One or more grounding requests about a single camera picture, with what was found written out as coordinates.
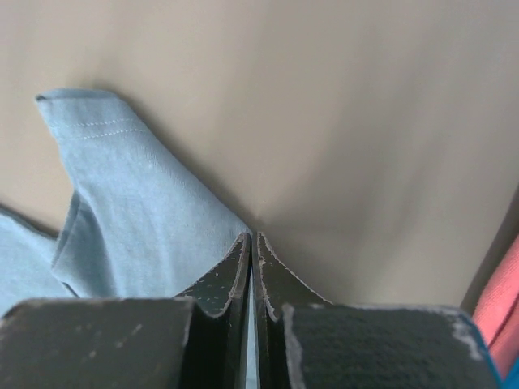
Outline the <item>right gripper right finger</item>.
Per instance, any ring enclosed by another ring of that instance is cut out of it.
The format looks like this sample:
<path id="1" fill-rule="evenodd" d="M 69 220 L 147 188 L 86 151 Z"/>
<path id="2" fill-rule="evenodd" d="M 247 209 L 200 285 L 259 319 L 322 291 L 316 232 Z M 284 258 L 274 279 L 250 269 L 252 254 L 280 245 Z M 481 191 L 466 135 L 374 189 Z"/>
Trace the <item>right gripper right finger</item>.
<path id="1" fill-rule="evenodd" d="M 257 233 L 251 265 L 261 388 L 500 388 L 470 317 L 450 306 L 331 303 Z"/>

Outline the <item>grey-blue t shirt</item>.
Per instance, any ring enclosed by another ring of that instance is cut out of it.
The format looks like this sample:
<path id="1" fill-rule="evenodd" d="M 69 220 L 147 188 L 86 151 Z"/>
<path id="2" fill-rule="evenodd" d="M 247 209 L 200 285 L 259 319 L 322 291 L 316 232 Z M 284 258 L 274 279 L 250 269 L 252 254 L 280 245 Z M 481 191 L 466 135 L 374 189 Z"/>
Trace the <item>grey-blue t shirt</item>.
<path id="1" fill-rule="evenodd" d="M 117 95 L 61 88 L 36 103 L 73 194 L 56 237 L 2 211 L 2 310 L 30 297 L 170 297 L 247 231 Z"/>

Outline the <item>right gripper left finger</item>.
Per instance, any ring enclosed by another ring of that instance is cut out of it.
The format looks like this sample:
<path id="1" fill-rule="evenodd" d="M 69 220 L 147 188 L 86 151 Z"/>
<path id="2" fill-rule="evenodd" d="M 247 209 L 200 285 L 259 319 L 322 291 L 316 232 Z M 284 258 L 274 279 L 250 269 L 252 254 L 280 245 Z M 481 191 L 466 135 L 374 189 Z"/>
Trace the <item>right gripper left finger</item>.
<path id="1" fill-rule="evenodd" d="M 251 238 L 176 297 L 32 299 L 1 320 L 4 388 L 242 388 Z"/>

